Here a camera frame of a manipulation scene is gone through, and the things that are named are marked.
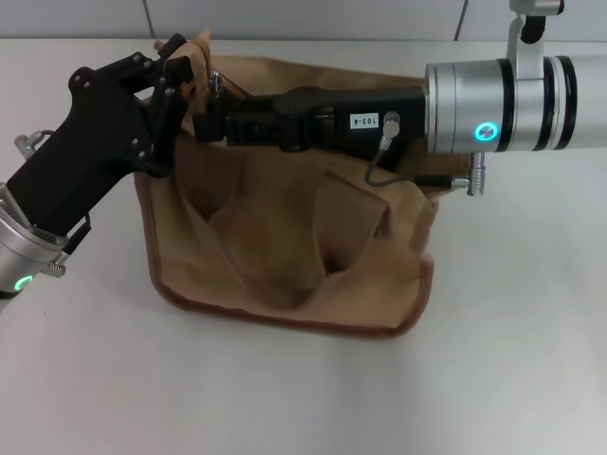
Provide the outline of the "khaki canvas food bag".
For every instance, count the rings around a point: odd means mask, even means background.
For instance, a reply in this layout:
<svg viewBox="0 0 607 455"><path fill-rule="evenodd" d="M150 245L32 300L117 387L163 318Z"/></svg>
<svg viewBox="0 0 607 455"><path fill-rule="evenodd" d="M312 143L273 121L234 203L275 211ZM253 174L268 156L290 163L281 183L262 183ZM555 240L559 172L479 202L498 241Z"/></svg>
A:
<svg viewBox="0 0 607 455"><path fill-rule="evenodd" d="M375 189L363 162L312 150L198 144L134 178L151 280L179 308L393 337L423 314L437 204L410 182Z"/></svg>

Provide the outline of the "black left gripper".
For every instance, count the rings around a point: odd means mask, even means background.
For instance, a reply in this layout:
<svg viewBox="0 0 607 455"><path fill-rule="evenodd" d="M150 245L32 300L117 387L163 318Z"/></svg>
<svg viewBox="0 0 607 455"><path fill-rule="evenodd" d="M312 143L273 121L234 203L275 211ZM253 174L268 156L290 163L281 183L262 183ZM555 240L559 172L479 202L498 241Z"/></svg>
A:
<svg viewBox="0 0 607 455"><path fill-rule="evenodd" d="M148 146L145 172L166 176L174 165L176 138L188 110L183 85L193 80L190 59L176 52L179 33L156 40L158 59L137 52L99 68L79 68L69 79L71 108L64 122L7 183L35 227L56 235L71 230L136 167ZM154 83L147 116L137 92Z"/></svg>

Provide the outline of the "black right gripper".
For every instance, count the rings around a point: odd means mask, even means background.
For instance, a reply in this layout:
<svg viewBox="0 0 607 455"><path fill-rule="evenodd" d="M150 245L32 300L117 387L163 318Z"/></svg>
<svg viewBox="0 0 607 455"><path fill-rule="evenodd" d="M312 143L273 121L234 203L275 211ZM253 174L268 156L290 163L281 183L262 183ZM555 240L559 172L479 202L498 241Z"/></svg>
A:
<svg viewBox="0 0 607 455"><path fill-rule="evenodd" d="M426 99L419 86L328 90L296 88L278 95L211 95L203 112L193 114L198 142L230 147L270 146L287 153L309 144L281 131L307 131L310 145L370 162L382 137L384 117L395 112L399 133L378 166L396 169L414 141L425 136Z"/></svg>

